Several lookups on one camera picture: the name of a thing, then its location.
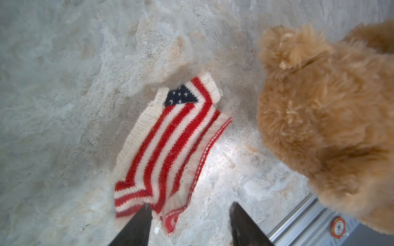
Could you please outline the red white striped knit sweater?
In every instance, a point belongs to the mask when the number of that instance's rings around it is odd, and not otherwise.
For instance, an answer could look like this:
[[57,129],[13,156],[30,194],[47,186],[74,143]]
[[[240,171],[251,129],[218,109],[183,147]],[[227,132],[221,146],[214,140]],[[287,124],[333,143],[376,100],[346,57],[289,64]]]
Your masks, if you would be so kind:
[[208,72],[175,90],[158,90],[127,136],[113,170],[120,225],[149,204],[166,231],[175,230],[212,146],[231,123],[216,108],[220,99]]

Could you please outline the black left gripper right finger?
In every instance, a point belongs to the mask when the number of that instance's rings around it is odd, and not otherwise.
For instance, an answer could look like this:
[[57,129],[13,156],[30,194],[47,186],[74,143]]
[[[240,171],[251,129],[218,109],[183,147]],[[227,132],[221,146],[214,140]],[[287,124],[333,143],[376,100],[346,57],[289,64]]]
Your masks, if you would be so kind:
[[233,246],[274,246],[239,203],[232,203],[229,217]]

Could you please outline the tan plush teddy bear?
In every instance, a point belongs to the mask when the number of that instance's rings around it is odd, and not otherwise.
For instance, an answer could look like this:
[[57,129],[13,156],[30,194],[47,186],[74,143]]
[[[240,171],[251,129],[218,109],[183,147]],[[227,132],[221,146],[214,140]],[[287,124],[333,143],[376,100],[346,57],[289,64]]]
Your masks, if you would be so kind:
[[330,42],[312,26],[264,31],[257,124],[277,159],[333,211],[394,232],[394,23]]

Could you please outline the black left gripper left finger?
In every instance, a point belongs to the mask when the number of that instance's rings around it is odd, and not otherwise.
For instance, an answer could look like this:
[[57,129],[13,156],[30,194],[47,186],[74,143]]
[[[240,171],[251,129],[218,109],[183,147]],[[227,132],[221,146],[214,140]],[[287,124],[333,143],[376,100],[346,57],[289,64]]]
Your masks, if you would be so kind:
[[143,204],[109,246],[148,246],[151,222],[151,206]]

